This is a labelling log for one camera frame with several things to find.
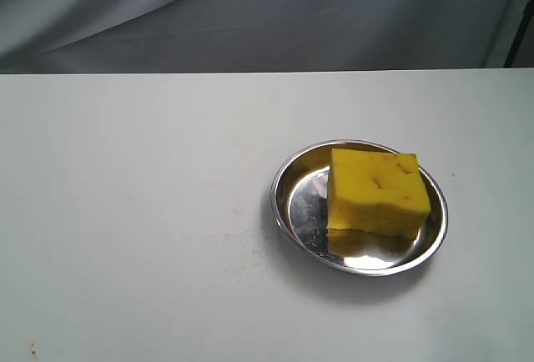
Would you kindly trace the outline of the black stand pole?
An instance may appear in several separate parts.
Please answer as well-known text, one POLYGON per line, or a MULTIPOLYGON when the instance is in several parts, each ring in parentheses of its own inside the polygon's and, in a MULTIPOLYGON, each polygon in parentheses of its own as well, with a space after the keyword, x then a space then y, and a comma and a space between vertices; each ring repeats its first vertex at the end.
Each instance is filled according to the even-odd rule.
POLYGON ((533 67, 533 0, 511 0, 506 18, 510 47, 504 68, 533 67))

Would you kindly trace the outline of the stainless steel bowl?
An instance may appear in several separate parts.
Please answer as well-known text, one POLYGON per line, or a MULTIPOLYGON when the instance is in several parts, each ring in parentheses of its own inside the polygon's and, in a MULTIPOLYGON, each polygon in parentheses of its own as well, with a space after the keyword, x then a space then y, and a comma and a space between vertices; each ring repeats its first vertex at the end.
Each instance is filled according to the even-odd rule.
POLYGON ((289 241, 313 259, 349 274, 380 277, 414 269, 433 257, 447 235, 446 199, 437 182, 419 167, 431 204, 430 216, 413 240, 355 232, 347 255, 328 251, 327 179, 333 148, 395 153, 393 148, 355 139, 312 144, 293 154, 270 189, 274 219, 289 241))

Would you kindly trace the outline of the grey backdrop curtain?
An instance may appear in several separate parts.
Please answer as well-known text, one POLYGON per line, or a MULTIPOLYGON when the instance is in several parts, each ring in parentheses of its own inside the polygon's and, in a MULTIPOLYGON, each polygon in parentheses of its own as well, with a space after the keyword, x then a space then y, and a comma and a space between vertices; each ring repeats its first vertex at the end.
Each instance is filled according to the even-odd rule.
POLYGON ((494 68, 511 0, 1 0, 4 73, 494 68))

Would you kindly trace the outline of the yellow sponge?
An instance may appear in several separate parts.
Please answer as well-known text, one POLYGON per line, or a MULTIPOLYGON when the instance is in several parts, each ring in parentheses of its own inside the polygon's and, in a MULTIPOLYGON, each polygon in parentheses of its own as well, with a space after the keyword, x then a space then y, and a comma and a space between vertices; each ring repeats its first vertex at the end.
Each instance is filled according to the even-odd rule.
POLYGON ((331 150, 328 229, 414 240, 430 211, 415 154, 331 150))

